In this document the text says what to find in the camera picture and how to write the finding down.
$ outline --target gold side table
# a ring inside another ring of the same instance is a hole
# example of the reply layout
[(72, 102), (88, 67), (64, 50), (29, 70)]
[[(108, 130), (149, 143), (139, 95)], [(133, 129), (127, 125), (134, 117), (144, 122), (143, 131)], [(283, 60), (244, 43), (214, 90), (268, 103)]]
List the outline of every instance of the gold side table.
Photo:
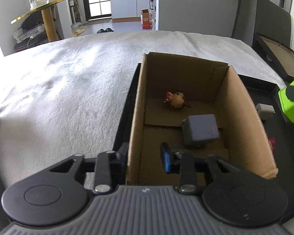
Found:
[(11, 21), (11, 24), (14, 24), (16, 21), (22, 19), (22, 18), (25, 18), (26, 16), (29, 16), (30, 14), (36, 12), (36, 11), (41, 11), (41, 14), (43, 16), (43, 22), (44, 22), (44, 25), (45, 25), (45, 29), (46, 29), (46, 34), (47, 34), (47, 37), (48, 37), (48, 40), (49, 42), (55, 42), (57, 41), (57, 32), (55, 31), (55, 27), (54, 27), (54, 24), (53, 24), (53, 17), (52, 17), (52, 13), (51, 13), (51, 6), (52, 5), (55, 5), (59, 2), (62, 2), (62, 1), (65, 1), (65, 0), (56, 0), (56, 1), (53, 1), (53, 2), (50, 2), (48, 4), (45, 4), (41, 7), (38, 7), (36, 9), (33, 9), (32, 11), (14, 19), (13, 21)]

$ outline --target black shoes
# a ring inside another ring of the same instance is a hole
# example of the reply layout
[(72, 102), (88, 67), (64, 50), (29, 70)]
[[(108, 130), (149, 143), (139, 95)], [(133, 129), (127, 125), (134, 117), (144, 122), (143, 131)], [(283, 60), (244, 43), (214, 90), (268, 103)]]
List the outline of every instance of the black shoes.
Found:
[(109, 33), (109, 32), (114, 32), (114, 31), (108, 27), (106, 30), (99, 29), (97, 33)]

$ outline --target orange box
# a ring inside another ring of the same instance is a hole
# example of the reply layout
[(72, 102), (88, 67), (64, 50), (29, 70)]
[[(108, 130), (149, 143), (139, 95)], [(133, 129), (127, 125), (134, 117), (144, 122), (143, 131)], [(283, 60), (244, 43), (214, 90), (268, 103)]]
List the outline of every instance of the orange box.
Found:
[(140, 22), (142, 23), (143, 29), (152, 29), (152, 23), (150, 21), (148, 10), (142, 10), (140, 13)]

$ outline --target green robot part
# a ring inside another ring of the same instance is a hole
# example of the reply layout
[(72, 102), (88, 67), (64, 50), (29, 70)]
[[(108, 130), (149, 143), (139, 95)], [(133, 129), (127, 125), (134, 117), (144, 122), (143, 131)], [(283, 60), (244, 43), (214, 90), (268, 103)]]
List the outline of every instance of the green robot part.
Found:
[(283, 113), (294, 123), (294, 81), (279, 91), (279, 99)]

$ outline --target stuffed toy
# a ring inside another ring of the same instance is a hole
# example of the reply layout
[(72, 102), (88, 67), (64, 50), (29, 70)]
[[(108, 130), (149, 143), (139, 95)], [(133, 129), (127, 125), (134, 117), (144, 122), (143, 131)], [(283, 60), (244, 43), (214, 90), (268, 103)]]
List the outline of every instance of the stuffed toy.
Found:
[(171, 107), (174, 109), (180, 109), (185, 106), (190, 108), (190, 106), (185, 103), (183, 97), (184, 97), (184, 94), (180, 92), (176, 92), (174, 94), (171, 92), (167, 92), (165, 95), (164, 102), (170, 103)]

